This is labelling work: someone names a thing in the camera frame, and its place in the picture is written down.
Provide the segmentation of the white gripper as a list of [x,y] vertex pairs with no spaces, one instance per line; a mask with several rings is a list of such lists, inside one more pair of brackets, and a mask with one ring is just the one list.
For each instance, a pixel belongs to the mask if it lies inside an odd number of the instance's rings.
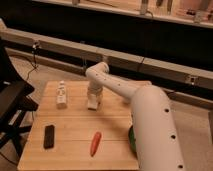
[[87,96],[92,97],[95,96],[98,100],[98,108],[101,105],[102,102],[102,96],[103,96],[103,87],[95,82],[89,82],[88,88],[87,88]]

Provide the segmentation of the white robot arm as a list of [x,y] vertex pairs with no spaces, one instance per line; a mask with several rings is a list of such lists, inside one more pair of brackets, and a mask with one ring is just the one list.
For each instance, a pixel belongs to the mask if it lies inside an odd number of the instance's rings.
[[106,87],[130,102],[139,171],[186,171],[170,100],[161,88],[114,77],[105,62],[89,67],[86,76],[90,92]]

